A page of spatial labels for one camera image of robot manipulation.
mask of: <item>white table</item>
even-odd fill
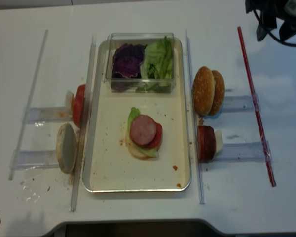
[[[94,195],[80,182],[77,211],[72,213],[69,177],[60,170],[17,171],[8,181],[45,29],[50,43],[45,57],[53,68],[48,76],[62,73],[58,68],[66,57],[69,64],[61,76],[85,81],[92,35],[99,45],[112,32],[173,32],[186,52],[187,29],[193,74],[207,65],[219,69],[227,87],[237,88],[247,82],[238,25],[273,155],[275,188],[265,164],[213,163],[205,167],[206,204],[199,205],[193,159],[192,182],[184,192]],[[253,14],[245,14],[238,0],[0,11],[0,236],[40,236],[66,222],[158,219],[202,220],[227,234],[296,232],[296,49],[269,37],[256,42],[256,27]]]

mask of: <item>clear plastic container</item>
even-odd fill
[[[116,50],[125,44],[149,46],[158,43],[167,38],[171,43],[172,61],[174,58],[174,35],[173,33],[113,33],[108,38],[108,60],[106,68],[106,81],[113,92],[152,92],[152,93],[170,93],[174,87],[174,64],[172,66],[172,75],[167,78],[145,78],[139,74],[137,78],[123,78],[119,73],[113,74],[113,58]]]

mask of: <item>metal tray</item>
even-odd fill
[[[112,92],[105,80],[107,45],[104,41],[98,51],[82,175],[85,188],[94,193],[186,189],[191,170],[181,42],[174,40],[175,86],[170,94]],[[136,159],[125,145],[133,106],[163,126],[158,158]]]

